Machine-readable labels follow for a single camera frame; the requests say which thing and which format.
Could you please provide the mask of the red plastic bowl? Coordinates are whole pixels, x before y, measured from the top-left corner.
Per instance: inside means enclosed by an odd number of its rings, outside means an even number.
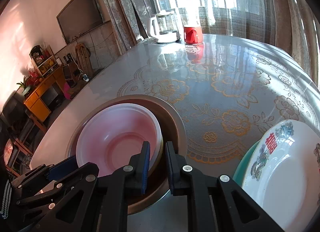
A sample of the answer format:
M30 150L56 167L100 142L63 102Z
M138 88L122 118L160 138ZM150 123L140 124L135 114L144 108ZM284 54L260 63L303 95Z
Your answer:
M96 164L99 177L110 175L129 164L145 141L150 144L151 160L161 135L157 118L146 107L135 103L112 105L84 126L76 144L76 161L79 167L88 162Z

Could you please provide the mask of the large white dragon plate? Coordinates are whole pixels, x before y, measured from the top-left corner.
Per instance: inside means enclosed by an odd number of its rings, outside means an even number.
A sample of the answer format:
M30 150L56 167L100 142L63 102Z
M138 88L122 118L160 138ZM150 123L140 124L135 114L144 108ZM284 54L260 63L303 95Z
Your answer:
M319 207L319 136L285 120L260 139L242 189L284 230L304 231Z

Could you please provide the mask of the stainless steel basin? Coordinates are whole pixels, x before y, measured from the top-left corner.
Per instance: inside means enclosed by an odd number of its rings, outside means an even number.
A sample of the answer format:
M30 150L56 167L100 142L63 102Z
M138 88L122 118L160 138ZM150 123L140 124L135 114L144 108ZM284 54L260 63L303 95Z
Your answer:
M171 141L175 153L185 157L187 154L187 135L182 119L177 111L166 101L147 95L126 95L103 103L93 109L77 126L67 146L66 156L76 154L76 144L86 123L105 108L120 103L135 103L149 109L157 118L161 127L163 142ZM145 195L129 200L128 214L141 212L161 200L169 191L168 168L165 153L157 167L148 177Z

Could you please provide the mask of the teal plastic plate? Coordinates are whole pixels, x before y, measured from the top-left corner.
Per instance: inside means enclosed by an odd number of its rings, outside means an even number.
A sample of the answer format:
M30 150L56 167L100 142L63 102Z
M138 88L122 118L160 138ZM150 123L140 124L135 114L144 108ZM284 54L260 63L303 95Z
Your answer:
M245 177L245 173L249 164L249 161L252 157L253 152L255 151L255 148L259 144L259 140L253 144L249 148L249 150L244 154L243 158L241 159L240 163L238 164L236 171L233 175L233 180L240 186L242 187L242 183Z

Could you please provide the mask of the black leather sofa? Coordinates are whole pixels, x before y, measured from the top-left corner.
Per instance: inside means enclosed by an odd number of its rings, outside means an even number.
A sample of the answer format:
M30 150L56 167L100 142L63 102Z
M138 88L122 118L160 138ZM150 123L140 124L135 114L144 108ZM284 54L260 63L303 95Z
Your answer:
M34 124L28 115L28 109L23 104L23 96L13 91L4 103L1 111L1 149L5 147L11 138L29 149L30 142L27 141Z

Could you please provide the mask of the orange wooden cabinet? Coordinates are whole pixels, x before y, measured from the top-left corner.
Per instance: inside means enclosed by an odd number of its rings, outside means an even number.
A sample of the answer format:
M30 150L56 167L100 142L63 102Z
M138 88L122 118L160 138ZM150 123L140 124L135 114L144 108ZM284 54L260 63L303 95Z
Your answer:
M56 68L24 99L23 104L41 121L52 112L52 104L58 96L64 95L66 80L62 67Z

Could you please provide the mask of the white power strip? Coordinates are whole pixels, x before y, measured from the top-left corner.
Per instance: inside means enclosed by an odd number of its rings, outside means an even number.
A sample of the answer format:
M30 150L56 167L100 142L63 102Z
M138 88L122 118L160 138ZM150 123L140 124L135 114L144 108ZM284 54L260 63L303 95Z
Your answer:
M82 78L85 82L89 82L89 78L86 74L83 74Z

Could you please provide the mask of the wooden chair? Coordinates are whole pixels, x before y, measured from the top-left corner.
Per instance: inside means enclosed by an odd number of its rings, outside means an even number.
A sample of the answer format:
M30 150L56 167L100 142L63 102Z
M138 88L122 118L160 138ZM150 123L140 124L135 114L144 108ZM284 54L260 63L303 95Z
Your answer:
M80 70L85 73L89 78L93 77L93 68L90 60L91 52L83 44L78 43L75 46L76 60Z

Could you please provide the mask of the white glass electric kettle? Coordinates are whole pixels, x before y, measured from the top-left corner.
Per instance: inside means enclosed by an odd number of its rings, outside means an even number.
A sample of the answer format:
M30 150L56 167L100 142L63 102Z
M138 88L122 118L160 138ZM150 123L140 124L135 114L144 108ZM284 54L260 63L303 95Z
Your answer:
M161 10L148 19L147 33L158 44L173 43L180 40L176 14Z

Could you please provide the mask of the red mug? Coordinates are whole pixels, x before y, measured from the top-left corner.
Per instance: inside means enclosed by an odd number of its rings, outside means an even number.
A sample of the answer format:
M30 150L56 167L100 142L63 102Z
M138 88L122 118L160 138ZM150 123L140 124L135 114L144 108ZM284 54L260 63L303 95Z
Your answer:
M187 44L200 44L203 42L203 33L200 25L184 26L184 41Z

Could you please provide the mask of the left patterned curtain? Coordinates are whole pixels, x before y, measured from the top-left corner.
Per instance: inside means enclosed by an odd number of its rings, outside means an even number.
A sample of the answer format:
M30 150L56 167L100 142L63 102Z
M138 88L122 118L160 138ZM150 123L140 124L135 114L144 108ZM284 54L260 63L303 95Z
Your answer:
M103 1L121 54L148 38L148 19L155 13L152 0Z

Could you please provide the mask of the patterned curtain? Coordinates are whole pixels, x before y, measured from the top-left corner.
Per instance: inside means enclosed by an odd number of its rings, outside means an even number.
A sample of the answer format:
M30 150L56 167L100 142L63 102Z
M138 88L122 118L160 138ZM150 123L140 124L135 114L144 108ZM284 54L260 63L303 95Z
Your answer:
M155 13L152 0L103 1L121 54L148 38L148 19Z
M319 21L306 0L273 0L275 46L286 51L319 86Z

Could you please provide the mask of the right patterned curtain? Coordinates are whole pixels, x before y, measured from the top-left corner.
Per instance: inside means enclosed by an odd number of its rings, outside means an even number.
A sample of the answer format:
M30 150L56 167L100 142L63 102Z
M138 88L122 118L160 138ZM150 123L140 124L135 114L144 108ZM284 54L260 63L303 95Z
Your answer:
M306 0L273 0L275 46L286 51L319 86L319 21Z

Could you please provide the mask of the wall mounted black television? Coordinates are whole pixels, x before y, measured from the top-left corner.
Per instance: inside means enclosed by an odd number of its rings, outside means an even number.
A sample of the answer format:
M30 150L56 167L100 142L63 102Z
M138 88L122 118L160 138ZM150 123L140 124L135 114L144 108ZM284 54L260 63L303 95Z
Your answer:
M66 44L103 23L96 0L71 0L56 19Z

